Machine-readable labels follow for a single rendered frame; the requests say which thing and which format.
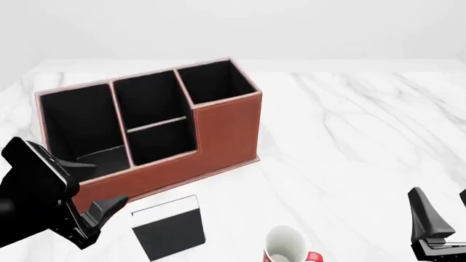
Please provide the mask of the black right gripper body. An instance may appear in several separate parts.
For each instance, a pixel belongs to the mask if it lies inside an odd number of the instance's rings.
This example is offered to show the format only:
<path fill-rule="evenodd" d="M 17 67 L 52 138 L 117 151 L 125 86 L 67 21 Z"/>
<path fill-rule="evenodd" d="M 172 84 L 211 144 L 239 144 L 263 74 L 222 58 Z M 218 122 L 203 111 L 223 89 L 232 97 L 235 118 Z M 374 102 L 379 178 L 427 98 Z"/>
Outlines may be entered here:
<path fill-rule="evenodd" d="M 411 244 L 418 261 L 428 262 L 466 262 L 466 242 L 429 242 L 418 239 Z"/>

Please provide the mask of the red-brown desk caddy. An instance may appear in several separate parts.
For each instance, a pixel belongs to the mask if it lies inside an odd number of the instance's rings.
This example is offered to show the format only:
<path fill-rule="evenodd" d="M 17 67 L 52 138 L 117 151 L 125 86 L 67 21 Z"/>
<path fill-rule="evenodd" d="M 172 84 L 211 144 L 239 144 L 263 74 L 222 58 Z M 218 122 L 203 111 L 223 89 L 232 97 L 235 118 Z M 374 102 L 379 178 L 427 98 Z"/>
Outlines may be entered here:
<path fill-rule="evenodd" d="M 97 165 L 74 176 L 79 211 L 258 160 L 262 92 L 232 58 L 57 87 L 35 100 L 47 150 Z"/>

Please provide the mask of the red and white mug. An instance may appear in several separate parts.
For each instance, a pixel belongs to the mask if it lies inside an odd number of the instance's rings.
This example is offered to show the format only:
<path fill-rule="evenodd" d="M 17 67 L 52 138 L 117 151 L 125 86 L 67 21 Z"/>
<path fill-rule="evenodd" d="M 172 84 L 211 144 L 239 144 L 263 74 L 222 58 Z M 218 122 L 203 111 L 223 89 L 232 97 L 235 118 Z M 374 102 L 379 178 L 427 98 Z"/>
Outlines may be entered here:
<path fill-rule="evenodd" d="M 262 262 L 324 262 L 324 259 L 308 250 L 299 231 L 291 226 L 275 226 L 266 235 Z"/>

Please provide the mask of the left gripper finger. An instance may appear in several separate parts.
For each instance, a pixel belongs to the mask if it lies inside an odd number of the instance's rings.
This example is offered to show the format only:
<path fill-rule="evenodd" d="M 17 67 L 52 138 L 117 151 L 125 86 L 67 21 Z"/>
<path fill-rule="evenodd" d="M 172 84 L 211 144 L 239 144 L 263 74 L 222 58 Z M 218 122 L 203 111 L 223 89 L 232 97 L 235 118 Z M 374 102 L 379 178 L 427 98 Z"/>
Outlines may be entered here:
<path fill-rule="evenodd" d="M 127 204 L 127 201 L 128 196 L 95 200 L 89 209 L 82 213 L 82 218 L 90 229 L 101 229 L 115 213 Z"/>
<path fill-rule="evenodd" d="M 55 161 L 73 176 L 88 176 L 89 174 L 93 174 L 97 168 L 97 165 L 92 163 L 70 162 L 58 158 L 55 158 Z"/>

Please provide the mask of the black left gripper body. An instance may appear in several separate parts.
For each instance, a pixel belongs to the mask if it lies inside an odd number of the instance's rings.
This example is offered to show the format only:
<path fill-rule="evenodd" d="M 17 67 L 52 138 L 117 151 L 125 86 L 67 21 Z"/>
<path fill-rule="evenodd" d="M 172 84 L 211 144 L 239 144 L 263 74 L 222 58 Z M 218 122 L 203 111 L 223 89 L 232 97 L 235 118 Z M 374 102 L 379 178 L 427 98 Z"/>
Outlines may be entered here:
<path fill-rule="evenodd" d="M 14 137 L 1 151 L 11 169 L 1 180 L 1 246 L 47 229 L 80 249 L 97 241 L 72 198 L 79 184 L 47 153 L 31 141 Z"/>

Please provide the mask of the black and white book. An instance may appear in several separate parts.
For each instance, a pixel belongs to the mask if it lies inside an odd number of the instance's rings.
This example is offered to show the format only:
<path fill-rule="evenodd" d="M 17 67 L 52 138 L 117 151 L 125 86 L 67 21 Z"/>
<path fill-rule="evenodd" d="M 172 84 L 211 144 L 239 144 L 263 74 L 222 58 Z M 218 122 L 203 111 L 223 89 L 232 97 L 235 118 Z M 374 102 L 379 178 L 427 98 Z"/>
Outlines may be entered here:
<path fill-rule="evenodd" d="M 195 195 L 145 207 L 131 216 L 131 229 L 151 262 L 206 242 Z"/>

